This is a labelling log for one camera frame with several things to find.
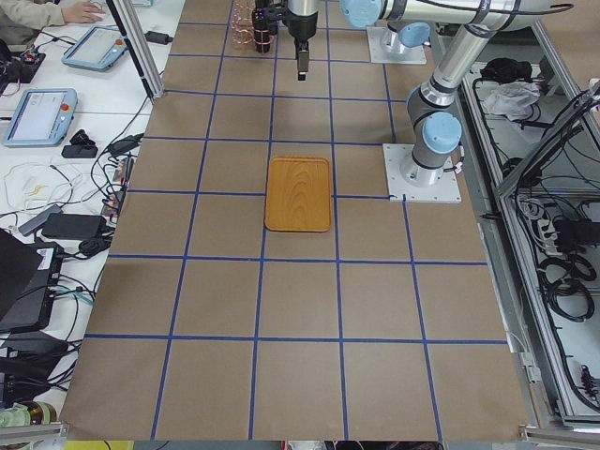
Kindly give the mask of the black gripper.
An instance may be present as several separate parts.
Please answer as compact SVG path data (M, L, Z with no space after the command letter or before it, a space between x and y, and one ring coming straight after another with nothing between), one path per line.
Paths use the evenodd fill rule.
M313 38L317 31L318 13L310 15L297 15L288 11L285 16L285 23L290 35L298 44L306 45Z

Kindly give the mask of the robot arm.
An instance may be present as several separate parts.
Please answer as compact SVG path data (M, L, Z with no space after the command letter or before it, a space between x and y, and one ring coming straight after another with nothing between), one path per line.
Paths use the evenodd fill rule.
M309 53L309 40L315 36L318 21L318 1L284 1L284 19L290 35L294 39L295 49L300 53ZM378 20L398 23L405 15L407 1L340 1L347 23L355 28L364 29ZM397 31L404 47L422 45L429 37L430 26L426 22L406 24Z
M458 147L462 128L446 109L454 103L462 79L491 38L574 7L550 1L341 1L339 5L346 22L358 29L378 20L459 25L430 78L407 99L415 145L399 169L406 182L420 188L438 182L444 163Z

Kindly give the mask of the operator hand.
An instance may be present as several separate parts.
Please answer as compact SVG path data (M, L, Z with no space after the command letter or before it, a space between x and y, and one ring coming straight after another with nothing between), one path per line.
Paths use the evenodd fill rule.
M94 3L79 1L62 8L65 23L97 23L103 20L104 10Z

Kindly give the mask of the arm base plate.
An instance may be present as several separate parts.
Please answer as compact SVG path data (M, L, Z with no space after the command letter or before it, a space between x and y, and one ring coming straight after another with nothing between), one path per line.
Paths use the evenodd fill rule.
M450 157L437 169L424 169L413 160L412 144L382 146L388 197L391 202L460 203L461 195Z
M424 44L428 41L429 35L430 26L426 22L412 22L398 30L390 27L368 27L370 62L425 65L427 58Z

